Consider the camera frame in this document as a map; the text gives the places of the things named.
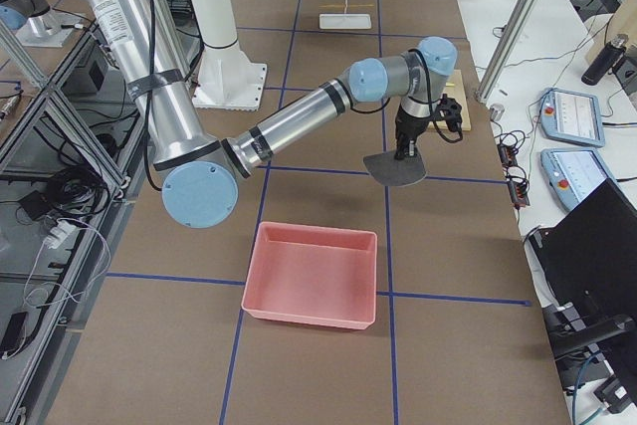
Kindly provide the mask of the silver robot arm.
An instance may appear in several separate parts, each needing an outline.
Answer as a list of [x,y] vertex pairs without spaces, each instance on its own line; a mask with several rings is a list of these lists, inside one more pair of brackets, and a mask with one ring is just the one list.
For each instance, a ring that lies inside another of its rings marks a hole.
[[458,52],[427,37],[393,57],[355,62],[340,75],[239,134],[216,135],[207,124],[225,111],[253,111],[267,68],[242,51],[231,0],[191,0],[202,37],[200,74],[190,86],[158,24],[158,0],[84,0],[121,71],[153,146],[149,177],[159,177],[166,212],[194,229],[225,221],[240,184],[275,154],[345,113],[398,100],[395,145],[363,163],[380,184],[407,186],[426,174],[417,141],[430,125],[461,129],[460,108],[444,90]]

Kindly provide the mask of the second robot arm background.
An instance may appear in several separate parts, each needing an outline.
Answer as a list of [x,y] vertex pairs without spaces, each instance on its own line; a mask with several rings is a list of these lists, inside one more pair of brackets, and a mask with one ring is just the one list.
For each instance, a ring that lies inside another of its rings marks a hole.
[[1,20],[25,47],[62,48],[71,35],[47,0],[1,0]]

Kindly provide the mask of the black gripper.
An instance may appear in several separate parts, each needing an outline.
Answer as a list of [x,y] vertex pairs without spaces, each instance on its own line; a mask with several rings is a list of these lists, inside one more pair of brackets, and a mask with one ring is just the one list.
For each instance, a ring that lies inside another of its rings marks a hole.
[[407,158],[416,158],[418,148],[416,141],[426,130],[427,119],[409,114],[405,110],[399,110],[395,117],[396,149],[394,159],[401,161]]

